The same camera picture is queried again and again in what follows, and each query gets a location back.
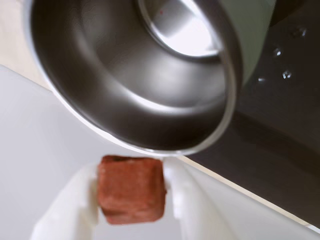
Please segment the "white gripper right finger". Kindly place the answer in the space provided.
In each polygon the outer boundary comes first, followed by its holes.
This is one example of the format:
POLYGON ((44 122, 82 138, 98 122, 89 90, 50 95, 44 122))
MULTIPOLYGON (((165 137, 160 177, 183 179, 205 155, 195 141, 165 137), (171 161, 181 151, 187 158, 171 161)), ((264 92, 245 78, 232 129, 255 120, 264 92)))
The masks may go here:
POLYGON ((203 187, 178 159, 164 159, 163 175, 184 240, 236 240, 203 187))

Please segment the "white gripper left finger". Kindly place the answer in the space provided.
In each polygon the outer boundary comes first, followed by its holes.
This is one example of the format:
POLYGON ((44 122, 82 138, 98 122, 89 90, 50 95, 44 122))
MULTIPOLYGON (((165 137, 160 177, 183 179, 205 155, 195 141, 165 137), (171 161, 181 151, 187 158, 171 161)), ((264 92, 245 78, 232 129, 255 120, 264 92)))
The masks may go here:
POLYGON ((99 223, 97 168, 75 173, 35 224, 31 240, 92 240, 99 223))

